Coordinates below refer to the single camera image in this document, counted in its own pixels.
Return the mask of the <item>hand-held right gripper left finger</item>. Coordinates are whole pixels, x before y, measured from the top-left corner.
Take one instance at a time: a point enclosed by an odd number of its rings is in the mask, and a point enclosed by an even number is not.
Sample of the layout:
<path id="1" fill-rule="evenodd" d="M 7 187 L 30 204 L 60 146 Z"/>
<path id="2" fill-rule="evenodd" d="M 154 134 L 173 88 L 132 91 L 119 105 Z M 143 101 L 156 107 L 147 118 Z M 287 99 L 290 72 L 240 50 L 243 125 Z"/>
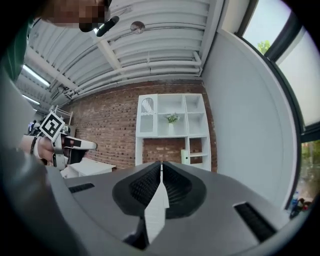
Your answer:
<path id="1" fill-rule="evenodd" d="M 109 233 L 136 233 L 160 184 L 161 162 L 100 174 L 95 185 L 95 222 Z"/>

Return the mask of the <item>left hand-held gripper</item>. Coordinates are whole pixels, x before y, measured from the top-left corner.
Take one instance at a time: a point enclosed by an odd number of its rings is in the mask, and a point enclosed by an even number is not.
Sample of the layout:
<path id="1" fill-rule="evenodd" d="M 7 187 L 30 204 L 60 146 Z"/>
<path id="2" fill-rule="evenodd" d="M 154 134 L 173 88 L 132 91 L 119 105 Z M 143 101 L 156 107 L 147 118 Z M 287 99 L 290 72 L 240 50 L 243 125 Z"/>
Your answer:
<path id="1" fill-rule="evenodd" d="M 53 163 L 57 168 L 65 168 L 68 164 L 69 154 L 66 148 L 88 151 L 96 150 L 98 147 L 95 142 L 67 136 L 65 128 L 65 122 L 53 111 L 47 115 L 40 126 L 43 137 L 51 140 L 54 153 L 50 163 Z"/>

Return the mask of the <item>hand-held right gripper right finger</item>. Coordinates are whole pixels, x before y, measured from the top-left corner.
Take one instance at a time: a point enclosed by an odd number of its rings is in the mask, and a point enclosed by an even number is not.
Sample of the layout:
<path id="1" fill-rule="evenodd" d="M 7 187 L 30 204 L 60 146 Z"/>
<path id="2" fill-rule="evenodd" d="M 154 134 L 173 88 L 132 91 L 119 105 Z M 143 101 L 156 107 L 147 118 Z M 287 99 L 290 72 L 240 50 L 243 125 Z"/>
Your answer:
<path id="1" fill-rule="evenodd" d="M 229 219 L 233 209 L 231 178 L 169 161 L 163 162 L 163 184 L 169 207 L 165 211 L 167 221 L 200 215 L 210 219 Z"/>

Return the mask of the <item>person's left hand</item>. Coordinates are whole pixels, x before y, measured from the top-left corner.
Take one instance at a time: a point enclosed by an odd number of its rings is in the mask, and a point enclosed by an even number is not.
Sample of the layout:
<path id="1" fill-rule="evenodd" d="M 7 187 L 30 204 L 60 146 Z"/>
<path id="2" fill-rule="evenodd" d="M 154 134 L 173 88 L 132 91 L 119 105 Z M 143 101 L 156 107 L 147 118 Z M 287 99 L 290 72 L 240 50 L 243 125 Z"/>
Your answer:
<path id="1" fill-rule="evenodd" d="M 47 137 L 39 137 L 37 140 L 37 154 L 40 159 L 52 162 L 54 148 L 52 142 Z"/>

